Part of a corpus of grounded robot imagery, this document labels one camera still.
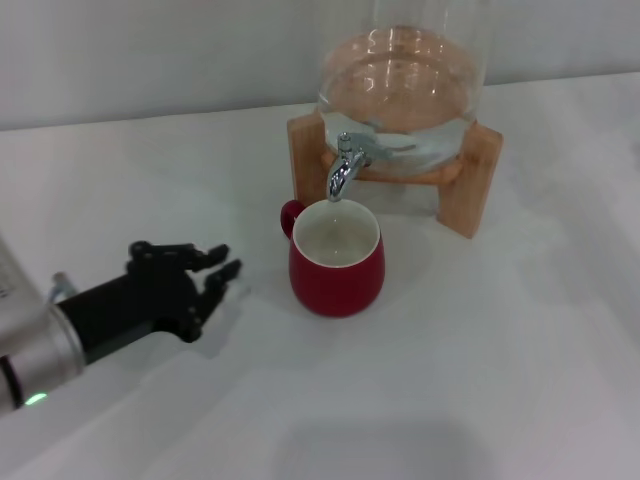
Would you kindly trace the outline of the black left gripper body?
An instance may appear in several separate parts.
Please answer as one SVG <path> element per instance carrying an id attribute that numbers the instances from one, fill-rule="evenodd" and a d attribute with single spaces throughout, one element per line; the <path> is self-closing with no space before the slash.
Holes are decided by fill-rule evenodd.
<path id="1" fill-rule="evenodd" d="M 136 242 L 129 254 L 124 275 L 58 303 L 87 364 L 152 333 L 185 343 L 200 337 L 198 292 L 188 275 L 200 269 L 200 251 L 192 244 Z"/>

